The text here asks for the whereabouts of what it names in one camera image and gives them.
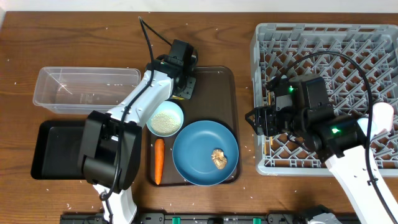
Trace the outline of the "light blue rice bowl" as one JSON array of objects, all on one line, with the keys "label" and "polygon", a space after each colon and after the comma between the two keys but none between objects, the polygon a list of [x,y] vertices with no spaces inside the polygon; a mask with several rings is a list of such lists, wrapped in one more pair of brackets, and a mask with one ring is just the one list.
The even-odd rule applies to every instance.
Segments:
[{"label": "light blue rice bowl", "polygon": [[177,133],[183,125],[184,114],[181,107],[164,101],[146,122],[149,131],[159,137],[169,137]]}]

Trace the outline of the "orange carrot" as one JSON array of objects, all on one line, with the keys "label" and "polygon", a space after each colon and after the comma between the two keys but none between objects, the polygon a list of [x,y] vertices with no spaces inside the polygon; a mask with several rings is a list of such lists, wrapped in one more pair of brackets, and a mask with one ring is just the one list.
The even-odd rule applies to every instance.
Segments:
[{"label": "orange carrot", "polygon": [[164,168],[165,143],[163,139],[155,141],[155,183],[159,185],[162,181]]}]

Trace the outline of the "pink cup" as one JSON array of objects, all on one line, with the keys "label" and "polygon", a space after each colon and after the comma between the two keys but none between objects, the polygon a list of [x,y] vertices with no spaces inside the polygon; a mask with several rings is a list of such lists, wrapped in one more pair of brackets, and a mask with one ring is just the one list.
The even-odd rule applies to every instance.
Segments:
[{"label": "pink cup", "polygon": [[373,105],[372,121],[376,125],[375,134],[388,133],[393,127],[394,109],[385,102]]}]

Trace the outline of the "light blue cup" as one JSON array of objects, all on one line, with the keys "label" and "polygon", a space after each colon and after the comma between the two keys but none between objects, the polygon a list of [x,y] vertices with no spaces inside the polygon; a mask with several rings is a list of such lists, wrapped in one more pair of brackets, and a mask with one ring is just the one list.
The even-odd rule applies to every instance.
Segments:
[{"label": "light blue cup", "polygon": [[[363,131],[363,133],[367,136],[368,135],[368,123],[369,118],[359,118],[357,120],[359,127]],[[372,141],[373,137],[378,133],[378,127],[374,121],[371,121],[371,133],[370,133],[370,141]]]}]

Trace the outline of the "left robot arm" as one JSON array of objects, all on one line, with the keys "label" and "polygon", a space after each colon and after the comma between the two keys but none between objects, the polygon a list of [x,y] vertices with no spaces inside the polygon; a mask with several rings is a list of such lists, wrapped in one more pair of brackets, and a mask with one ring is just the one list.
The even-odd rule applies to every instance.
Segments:
[{"label": "left robot arm", "polygon": [[193,46],[174,40],[168,54],[146,65],[141,82],[120,104],[86,118],[78,168],[98,192],[107,223],[134,220],[131,185],[141,161],[142,129],[161,103],[173,96],[191,98],[196,64]]}]

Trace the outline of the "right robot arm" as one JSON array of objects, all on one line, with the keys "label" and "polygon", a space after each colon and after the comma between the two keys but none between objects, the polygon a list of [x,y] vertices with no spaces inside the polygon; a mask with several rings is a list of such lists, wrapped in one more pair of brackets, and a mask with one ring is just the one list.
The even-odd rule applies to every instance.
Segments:
[{"label": "right robot arm", "polygon": [[337,116],[325,81],[316,74],[274,78],[267,86],[275,96],[274,104],[245,115],[255,133],[302,138],[339,182],[361,223],[397,223],[397,202],[369,148],[379,133],[373,110],[362,119]]}]

